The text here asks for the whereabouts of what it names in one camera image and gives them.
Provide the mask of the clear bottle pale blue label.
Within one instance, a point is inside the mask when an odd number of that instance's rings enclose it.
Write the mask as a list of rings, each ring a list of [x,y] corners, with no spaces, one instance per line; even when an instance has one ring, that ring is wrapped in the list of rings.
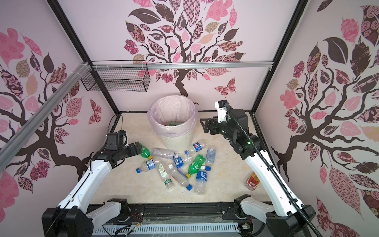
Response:
[[[207,153],[206,153],[206,164],[210,165],[215,162],[216,158],[216,148],[211,146],[208,148]]]

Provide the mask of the white cap blue label bottle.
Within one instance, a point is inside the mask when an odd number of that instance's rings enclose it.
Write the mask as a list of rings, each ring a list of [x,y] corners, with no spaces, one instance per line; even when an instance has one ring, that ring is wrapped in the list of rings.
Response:
[[[194,192],[197,195],[204,195],[206,191],[206,185],[208,180],[209,167],[201,166],[196,174],[196,182],[194,187]]]

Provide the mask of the red orange label bottle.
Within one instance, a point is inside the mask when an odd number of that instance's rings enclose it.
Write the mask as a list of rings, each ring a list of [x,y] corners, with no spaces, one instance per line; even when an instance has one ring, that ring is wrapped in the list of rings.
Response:
[[[245,186],[247,189],[254,191],[259,185],[259,183],[260,183],[259,178],[257,177],[256,173],[253,172],[245,181]]]

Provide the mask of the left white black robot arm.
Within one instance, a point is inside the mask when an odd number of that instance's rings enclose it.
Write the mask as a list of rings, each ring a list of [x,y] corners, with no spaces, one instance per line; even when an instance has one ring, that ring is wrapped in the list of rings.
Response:
[[[140,142],[128,143],[124,130],[109,133],[105,145],[93,156],[90,167],[73,190],[55,208],[42,215],[46,237],[90,237],[93,232],[116,217],[128,218],[130,210],[126,199],[114,198],[88,212],[105,177],[126,158],[142,153]]]

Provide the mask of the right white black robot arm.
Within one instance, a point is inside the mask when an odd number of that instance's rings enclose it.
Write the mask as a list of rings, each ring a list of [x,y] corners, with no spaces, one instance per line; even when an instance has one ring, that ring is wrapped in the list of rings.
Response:
[[[284,182],[259,138],[249,133],[245,112],[226,105],[217,113],[216,117],[200,119],[204,132],[220,134],[229,141],[256,174],[271,201],[268,205],[252,197],[241,198],[237,204],[242,213],[263,222],[274,237],[321,236],[312,223],[314,208],[303,204]]]

